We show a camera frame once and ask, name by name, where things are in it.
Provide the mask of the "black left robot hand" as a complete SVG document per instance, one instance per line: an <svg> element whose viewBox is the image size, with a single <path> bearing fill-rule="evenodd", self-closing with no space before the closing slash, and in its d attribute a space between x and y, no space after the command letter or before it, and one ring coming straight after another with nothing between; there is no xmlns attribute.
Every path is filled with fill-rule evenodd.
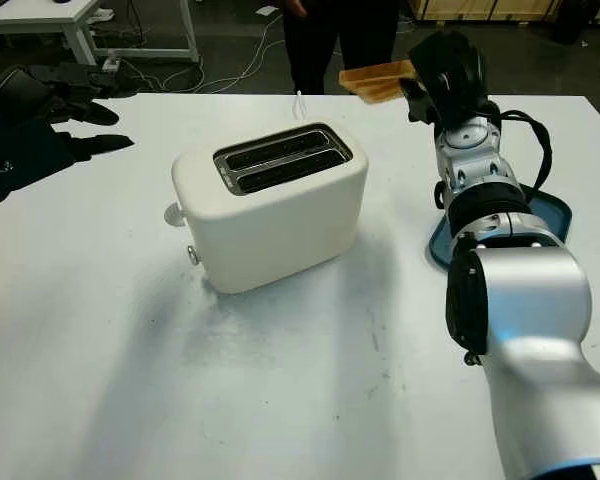
<svg viewBox="0 0 600 480"><path fill-rule="evenodd" d="M8 69L0 76L0 173L64 169L133 146L133 140L121 134L76 138L53 128L71 120L113 126L119 116L97 101L125 95L113 73L93 66L63 63Z"/></svg>

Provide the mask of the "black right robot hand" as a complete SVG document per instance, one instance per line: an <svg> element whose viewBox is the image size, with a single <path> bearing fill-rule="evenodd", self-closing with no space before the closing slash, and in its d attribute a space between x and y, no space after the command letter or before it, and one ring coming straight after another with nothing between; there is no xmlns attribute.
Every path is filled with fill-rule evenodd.
<svg viewBox="0 0 600 480"><path fill-rule="evenodd" d="M476 116L498 118L499 107L488 98L486 63L467 37L438 31L409 51L413 79L400 81L411 122L454 130Z"/></svg>

